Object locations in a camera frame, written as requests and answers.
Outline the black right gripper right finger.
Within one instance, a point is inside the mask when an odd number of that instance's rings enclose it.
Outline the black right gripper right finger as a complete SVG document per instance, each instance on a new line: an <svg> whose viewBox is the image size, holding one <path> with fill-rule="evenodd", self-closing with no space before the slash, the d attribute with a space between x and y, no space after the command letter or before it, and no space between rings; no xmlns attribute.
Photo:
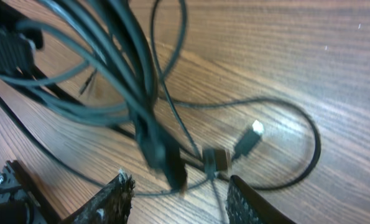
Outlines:
<svg viewBox="0 0 370 224"><path fill-rule="evenodd" d="M238 175L229 179L226 211L235 224L295 224Z"/></svg>

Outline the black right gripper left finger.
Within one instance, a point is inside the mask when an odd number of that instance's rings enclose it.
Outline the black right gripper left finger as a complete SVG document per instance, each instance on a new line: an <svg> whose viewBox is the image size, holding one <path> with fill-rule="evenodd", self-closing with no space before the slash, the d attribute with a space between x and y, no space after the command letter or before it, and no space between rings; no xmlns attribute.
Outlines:
<svg viewBox="0 0 370 224"><path fill-rule="evenodd" d="M126 224L131 213L135 181L123 170L77 211L60 223Z"/></svg>

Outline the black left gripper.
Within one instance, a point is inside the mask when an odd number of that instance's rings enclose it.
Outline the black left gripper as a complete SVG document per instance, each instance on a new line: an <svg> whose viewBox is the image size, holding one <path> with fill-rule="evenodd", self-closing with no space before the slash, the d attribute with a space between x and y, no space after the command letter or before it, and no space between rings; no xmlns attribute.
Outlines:
<svg viewBox="0 0 370 224"><path fill-rule="evenodd" d="M0 72L30 70L34 65L33 51L44 47L41 30L16 28L28 17L0 0Z"/></svg>

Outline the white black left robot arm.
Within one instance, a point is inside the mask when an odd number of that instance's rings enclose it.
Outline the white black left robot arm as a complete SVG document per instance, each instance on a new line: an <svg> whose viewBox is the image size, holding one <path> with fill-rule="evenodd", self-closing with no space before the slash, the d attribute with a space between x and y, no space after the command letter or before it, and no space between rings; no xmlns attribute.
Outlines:
<svg viewBox="0 0 370 224"><path fill-rule="evenodd" d="M33 51L44 46L39 30L17 31L26 16L0 1L0 73L9 77L31 71ZM61 218L18 161L0 173L0 223L60 223Z"/></svg>

